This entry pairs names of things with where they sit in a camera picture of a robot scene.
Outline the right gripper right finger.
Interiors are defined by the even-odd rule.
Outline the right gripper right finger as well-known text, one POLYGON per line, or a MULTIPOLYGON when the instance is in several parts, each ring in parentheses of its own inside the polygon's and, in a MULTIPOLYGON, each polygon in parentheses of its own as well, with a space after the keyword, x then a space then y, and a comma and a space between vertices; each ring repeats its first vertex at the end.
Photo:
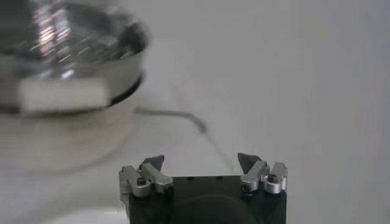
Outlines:
POLYGON ((284 163, 275 162, 271 167, 257 155, 238 153, 237 157, 243 170, 239 181, 245 193, 252 193, 259 189, 269 194, 286 192, 288 169, 284 163))

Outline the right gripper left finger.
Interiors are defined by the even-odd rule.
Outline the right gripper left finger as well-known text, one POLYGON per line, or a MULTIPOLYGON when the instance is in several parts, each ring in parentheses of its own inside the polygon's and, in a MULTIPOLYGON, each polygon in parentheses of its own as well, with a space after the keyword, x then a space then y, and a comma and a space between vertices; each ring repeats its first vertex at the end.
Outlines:
POLYGON ((167 194, 174 187, 173 177, 161 172, 165 156, 145 158, 138 166, 124 166, 119 171, 119 198, 128 203, 130 196, 146 198, 152 190, 167 194))

